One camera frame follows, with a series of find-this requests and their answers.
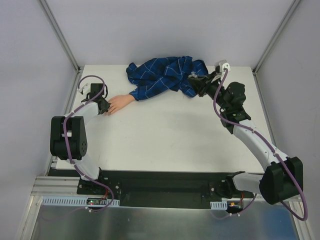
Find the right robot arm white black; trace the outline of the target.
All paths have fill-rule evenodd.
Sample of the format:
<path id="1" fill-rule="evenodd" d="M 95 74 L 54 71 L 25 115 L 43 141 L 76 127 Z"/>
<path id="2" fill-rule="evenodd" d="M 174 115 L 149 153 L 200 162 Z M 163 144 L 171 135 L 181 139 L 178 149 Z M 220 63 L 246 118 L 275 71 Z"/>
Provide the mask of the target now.
<path id="1" fill-rule="evenodd" d="M 238 171 L 228 175 L 225 197 L 234 198 L 247 191 L 262 195 L 271 205 L 295 196 L 305 202 L 302 161 L 289 157 L 260 133 L 243 108 L 245 85 L 232 82 L 224 88 L 224 79 L 223 74 L 213 72 L 205 76 L 192 73 L 187 80 L 197 95 L 208 95 L 214 101 L 213 106 L 220 107 L 216 114 L 222 125 L 250 150 L 263 168 L 263 174 Z"/>

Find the glitter nail polish bottle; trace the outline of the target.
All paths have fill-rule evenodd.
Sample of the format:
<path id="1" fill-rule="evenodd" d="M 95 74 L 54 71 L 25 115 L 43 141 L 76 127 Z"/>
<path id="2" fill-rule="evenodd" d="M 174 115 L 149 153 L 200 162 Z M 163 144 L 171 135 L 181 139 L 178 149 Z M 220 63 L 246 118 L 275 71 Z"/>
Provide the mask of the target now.
<path id="1" fill-rule="evenodd" d="M 194 71 L 192 71 L 188 77 L 189 78 L 198 78 L 198 75 Z"/>

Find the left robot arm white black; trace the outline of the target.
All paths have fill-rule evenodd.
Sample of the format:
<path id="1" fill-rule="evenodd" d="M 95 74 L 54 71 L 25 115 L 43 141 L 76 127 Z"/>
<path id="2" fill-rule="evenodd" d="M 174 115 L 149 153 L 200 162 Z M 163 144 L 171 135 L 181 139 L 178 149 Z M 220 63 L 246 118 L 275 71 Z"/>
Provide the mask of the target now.
<path id="1" fill-rule="evenodd" d="M 105 99 L 108 88 L 103 83 L 92 83 L 87 91 L 84 89 L 80 89 L 80 93 L 86 95 L 80 106 L 51 119 L 50 153 L 73 166 L 83 181 L 89 181 L 89 190 L 99 195 L 105 191 L 106 183 L 101 169 L 87 153 L 86 124 L 108 111 L 110 103 Z"/>

